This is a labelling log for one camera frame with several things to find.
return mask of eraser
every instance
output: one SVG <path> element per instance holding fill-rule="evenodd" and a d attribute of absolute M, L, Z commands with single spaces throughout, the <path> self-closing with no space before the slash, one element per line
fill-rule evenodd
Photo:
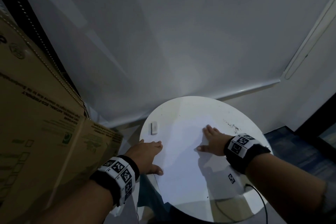
<path fill-rule="evenodd" d="M 156 135 L 158 133 L 158 123 L 156 121 L 153 121 L 151 124 L 150 124 L 150 134 L 151 135 Z"/>

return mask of person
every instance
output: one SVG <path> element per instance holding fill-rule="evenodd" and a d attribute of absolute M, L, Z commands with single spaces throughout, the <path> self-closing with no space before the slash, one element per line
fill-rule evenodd
<path fill-rule="evenodd" d="M 203 132 L 209 143 L 197 147 L 199 151 L 224 156 L 228 153 L 225 151 L 228 145 L 235 144 L 233 142 L 235 137 L 223 134 L 209 125 L 203 129 Z M 133 169 L 138 168 L 134 173 L 138 171 L 139 174 L 163 175 L 162 169 L 153 164 L 154 157 L 160 153 L 162 148 L 161 141 L 144 143 L 144 140 L 141 140 L 137 145 L 132 146 L 123 158 L 132 162 Z M 336 221 L 334 184 L 327 184 L 277 158 L 267 150 L 251 157 L 243 169 L 242 166 L 237 166 L 237 169 L 245 173 L 287 223 L 312 222 L 313 220 L 318 220 L 319 223 Z M 115 204 L 118 204 L 118 200 L 114 202 L 116 195 L 112 192 L 118 185 L 114 184 L 112 188 L 106 188 L 108 185 L 96 180 L 94 178 L 88 180 L 65 200 L 47 209 L 36 220 L 36 223 L 103 223 L 109 211 Z"/>

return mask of white table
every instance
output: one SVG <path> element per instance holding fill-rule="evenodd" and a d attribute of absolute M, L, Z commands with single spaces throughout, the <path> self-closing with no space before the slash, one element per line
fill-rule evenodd
<path fill-rule="evenodd" d="M 140 139 L 148 135 L 152 121 L 157 121 L 159 126 L 169 125 L 176 122 L 177 119 L 191 119 L 200 115 L 210 115 L 218 124 L 220 131 L 229 130 L 232 135 L 235 133 L 247 133 L 271 150 L 261 130 L 246 115 L 221 101 L 196 96 L 172 99 L 157 107 L 146 119 L 141 130 Z M 154 188 L 160 193 L 154 175 L 148 175 L 148 178 Z M 241 175 L 240 179 L 248 182 L 245 175 Z M 133 193 L 135 204 L 137 203 L 137 193 L 138 189 Z M 240 196 L 223 201 L 207 200 L 174 206 L 200 220 L 230 222 L 241 221 L 253 216 L 263 208 L 263 203 L 257 192 L 250 190 Z"/>

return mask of sheet of paper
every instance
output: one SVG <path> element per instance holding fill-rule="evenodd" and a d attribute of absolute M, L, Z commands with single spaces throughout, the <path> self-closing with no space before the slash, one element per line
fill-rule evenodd
<path fill-rule="evenodd" d="M 197 146 L 208 144 L 202 132 L 207 124 L 218 128 L 211 116 L 202 116 L 161 126 L 156 136 L 145 139 L 161 140 L 164 146 L 153 162 L 164 171 L 163 176 L 156 175 L 164 202 L 178 205 L 207 198 L 230 198 L 243 192 L 239 179 L 224 157 L 196 151 Z M 236 183 L 230 182 L 230 174 L 236 178 Z"/>

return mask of cardboard box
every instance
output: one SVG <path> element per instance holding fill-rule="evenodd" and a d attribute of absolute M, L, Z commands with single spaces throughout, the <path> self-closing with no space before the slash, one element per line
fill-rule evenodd
<path fill-rule="evenodd" d="M 52 62 L 0 12 L 0 220 L 24 223 L 117 155 Z"/>

